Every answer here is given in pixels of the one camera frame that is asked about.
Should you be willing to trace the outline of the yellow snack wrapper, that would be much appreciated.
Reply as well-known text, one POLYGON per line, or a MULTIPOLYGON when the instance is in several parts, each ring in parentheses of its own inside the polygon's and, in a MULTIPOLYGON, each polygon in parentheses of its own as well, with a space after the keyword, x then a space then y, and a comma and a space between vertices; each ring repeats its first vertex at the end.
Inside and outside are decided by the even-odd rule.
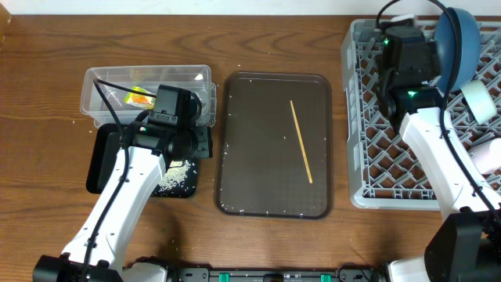
POLYGON ((132 91, 128 92, 124 97, 124 102, 144 110, 152 110, 156 102, 156 96, 141 87, 133 86, 132 91))

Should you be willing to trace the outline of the dark blue plate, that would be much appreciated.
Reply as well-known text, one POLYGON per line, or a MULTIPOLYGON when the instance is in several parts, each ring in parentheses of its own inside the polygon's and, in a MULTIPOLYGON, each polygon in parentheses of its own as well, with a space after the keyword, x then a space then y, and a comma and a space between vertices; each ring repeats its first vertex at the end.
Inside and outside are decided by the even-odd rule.
MULTIPOLYGON (((449 7, 448 11, 460 31, 460 67, 456 82, 451 89, 451 92, 455 92, 467 85, 475 74, 480 59, 481 34, 477 21, 468 11, 453 7, 449 7)), ((453 52, 456 50, 456 42, 449 19, 444 13, 441 14, 436 25, 434 42, 441 67, 440 79, 436 86, 445 93, 455 58, 453 52)))

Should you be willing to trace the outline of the mint green bowl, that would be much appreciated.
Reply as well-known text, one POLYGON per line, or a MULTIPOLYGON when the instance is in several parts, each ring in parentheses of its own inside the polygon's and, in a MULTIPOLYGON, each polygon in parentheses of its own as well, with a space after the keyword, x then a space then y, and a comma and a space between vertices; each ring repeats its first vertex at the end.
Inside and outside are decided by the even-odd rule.
POLYGON ((497 114, 496 105, 482 81, 470 81, 461 92, 479 125, 483 125, 497 114))

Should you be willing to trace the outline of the pink cup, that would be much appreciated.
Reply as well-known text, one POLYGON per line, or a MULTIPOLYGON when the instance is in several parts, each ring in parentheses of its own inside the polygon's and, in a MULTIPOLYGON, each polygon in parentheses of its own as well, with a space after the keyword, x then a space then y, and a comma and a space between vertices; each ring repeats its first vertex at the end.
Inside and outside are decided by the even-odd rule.
POLYGON ((473 146, 468 153, 482 175, 492 174, 500 169, 500 138, 473 146))

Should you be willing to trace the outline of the wooden chopstick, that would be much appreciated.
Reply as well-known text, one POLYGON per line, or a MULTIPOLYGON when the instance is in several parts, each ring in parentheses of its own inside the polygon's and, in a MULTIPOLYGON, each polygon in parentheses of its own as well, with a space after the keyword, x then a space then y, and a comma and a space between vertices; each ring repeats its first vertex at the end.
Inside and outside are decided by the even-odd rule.
POLYGON ((292 113, 292 116, 293 116, 293 119, 294 119, 294 126, 295 126, 295 130, 296 130, 296 133, 297 133, 297 138, 298 138, 299 146, 301 148, 301 155, 302 155, 302 158, 303 158, 303 162, 305 164, 305 171, 306 171, 306 174, 307 174, 307 177, 308 177, 308 183, 309 184, 313 184, 313 178, 312 178, 312 174, 311 174, 311 170, 310 170, 310 166, 309 166, 309 162, 308 162, 308 156, 306 154, 304 140, 302 138, 301 128, 300 128, 300 125, 299 125, 299 120, 297 119, 297 113, 296 113, 296 110, 295 110, 295 107, 294 107, 294 101, 293 100, 290 100, 290 109, 291 109, 291 113, 292 113))

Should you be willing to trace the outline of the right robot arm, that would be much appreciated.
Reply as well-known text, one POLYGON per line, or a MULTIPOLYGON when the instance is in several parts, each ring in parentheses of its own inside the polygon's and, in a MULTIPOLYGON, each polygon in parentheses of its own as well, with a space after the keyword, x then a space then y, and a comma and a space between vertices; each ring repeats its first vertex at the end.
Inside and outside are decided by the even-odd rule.
POLYGON ((383 28, 379 111, 418 159, 444 222, 417 258, 388 263, 376 281, 498 281, 500 195, 484 183, 445 111, 434 43, 412 25, 383 28))

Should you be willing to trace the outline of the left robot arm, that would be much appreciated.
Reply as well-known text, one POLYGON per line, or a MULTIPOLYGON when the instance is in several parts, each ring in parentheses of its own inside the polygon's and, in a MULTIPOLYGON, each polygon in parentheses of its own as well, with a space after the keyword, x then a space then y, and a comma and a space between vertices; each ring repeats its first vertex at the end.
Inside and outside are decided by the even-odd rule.
POLYGON ((58 257, 43 255, 34 281, 167 281, 168 267, 141 258, 125 267, 124 257, 140 215, 172 161, 210 158, 207 126, 196 125, 200 98, 187 89, 160 85, 153 109, 129 125, 117 125, 120 149, 96 205, 58 257))

